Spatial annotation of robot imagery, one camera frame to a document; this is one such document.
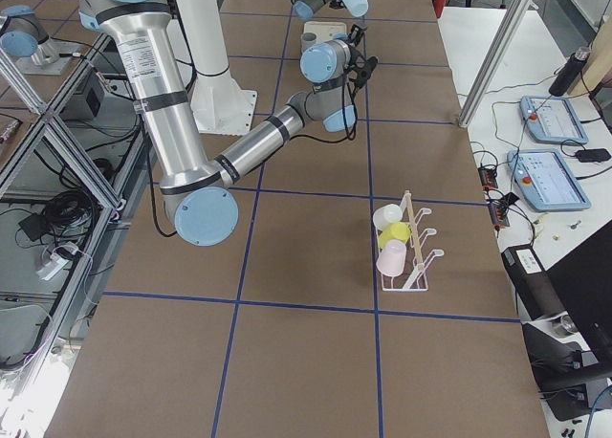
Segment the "far teach pendant tablet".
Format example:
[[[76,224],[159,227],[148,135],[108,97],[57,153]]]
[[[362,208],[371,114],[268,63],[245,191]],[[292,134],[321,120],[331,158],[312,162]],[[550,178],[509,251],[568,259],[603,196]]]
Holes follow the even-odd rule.
[[[587,144],[588,137],[567,98],[524,96],[520,111],[536,142]]]

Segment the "black monitor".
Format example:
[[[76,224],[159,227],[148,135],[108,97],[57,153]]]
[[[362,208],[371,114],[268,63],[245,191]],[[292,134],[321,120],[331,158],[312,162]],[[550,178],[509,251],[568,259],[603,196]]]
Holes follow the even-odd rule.
[[[611,225],[606,224],[547,275],[575,326],[601,361],[611,360]]]

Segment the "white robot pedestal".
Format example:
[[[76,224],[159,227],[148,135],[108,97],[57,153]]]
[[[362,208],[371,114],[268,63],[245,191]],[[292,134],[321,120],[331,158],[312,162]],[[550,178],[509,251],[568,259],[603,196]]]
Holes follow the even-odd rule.
[[[176,0],[197,78],[191,109],[202,133],[243,136],[251,130],[257,93],[230,72],[217,0]]]

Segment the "near teach pendant tablet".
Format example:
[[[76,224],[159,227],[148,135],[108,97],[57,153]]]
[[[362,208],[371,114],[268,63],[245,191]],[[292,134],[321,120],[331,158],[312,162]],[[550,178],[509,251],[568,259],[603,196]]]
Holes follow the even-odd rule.
[[[507,160],[523,199],[533,210],[558,212],[591,208],[590,200],[559,151],[511,151]]]

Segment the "black water bottle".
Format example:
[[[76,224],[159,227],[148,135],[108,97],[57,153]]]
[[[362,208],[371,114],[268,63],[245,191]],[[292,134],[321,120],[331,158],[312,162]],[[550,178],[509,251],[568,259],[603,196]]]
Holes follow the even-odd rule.
[[[582,69],[591,54],[591,49],[587,46],[577,48],[567,59],[565,65],[560,69],[556,79],[549,87],[549,95],[562,97],[580,75]]]

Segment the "pink plastic cup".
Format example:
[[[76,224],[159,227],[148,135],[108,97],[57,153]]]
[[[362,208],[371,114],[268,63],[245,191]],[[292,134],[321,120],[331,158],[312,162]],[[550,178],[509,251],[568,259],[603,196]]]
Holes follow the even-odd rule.
[[[389,240],[382,250],[376,262],[376,267],[382,275],[394,278],[404,272],[406,258],[406,244],[400,240]]]

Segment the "black label box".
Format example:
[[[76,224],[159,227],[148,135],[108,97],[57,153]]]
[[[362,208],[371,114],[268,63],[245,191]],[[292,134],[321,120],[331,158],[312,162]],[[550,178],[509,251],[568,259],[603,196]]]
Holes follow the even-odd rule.
[[[529,244],[501,253],[506,272],[531,319],[550,317],[565,310],[541,261]]]

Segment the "cream plastic tray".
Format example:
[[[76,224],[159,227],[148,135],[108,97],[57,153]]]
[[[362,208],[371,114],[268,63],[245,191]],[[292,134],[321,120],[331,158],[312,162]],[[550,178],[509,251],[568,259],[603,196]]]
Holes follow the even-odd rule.
[[[339,36],[341,34],[348,34],[347,26],[345,23],[314,20],[304,23],[302,33],[305,32],[315,33],[317,35],[317,43],[332,40],[336,36]]]

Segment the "aluminium frame post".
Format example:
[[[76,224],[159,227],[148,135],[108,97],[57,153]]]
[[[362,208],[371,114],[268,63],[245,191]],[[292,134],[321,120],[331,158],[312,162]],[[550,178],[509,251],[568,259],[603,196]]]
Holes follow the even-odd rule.
[[[548,1],[545,0],[544,9],[546,9]],[[512,42],[525,13],[532,4],[533,0],[513,0],[506,10],[506,14],[493,38],[458,118],[458,125],[460,127],[466,128],[472,120],[492,82],[495,72],[501,65],[503,55]]]

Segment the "grey plastic cup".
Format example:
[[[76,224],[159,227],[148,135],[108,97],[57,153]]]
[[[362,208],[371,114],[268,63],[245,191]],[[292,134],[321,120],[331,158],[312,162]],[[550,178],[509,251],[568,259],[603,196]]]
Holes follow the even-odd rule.
[[[317,43],[317,35],[311,32],[305,32],[300,37],[300,52],[304,54],[308,49]]]

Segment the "yellow plastic cup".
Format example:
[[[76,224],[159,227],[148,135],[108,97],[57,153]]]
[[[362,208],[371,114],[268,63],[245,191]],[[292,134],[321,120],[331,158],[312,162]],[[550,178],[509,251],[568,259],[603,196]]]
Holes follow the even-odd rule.
[[[411,228],[403,221],[389,224],[378,237],[378,246],[382,250],[391,240],[398,240],[404,244],[410,239]]]

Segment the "white plastic cup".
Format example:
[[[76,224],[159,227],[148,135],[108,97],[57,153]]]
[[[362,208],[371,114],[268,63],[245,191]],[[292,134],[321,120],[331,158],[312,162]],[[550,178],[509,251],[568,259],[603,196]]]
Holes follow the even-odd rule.
[[[388,204],[377,208],[372,216],[372,222],[376,230],[383,231],[389,225],[400,222],[403,219],[403,210],[399,205]]]

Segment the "teach pendant tablet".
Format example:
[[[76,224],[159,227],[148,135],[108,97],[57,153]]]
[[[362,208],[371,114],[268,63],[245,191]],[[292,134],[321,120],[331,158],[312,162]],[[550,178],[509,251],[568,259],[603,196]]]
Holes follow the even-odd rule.
[[[520,111],[536,142],[587,144],[588,137],[567,98],[524,96]]]
[[[511,151],[507,160],[523,199],[533,210],[558,212],[591,208],[590,200],[559,151]]]

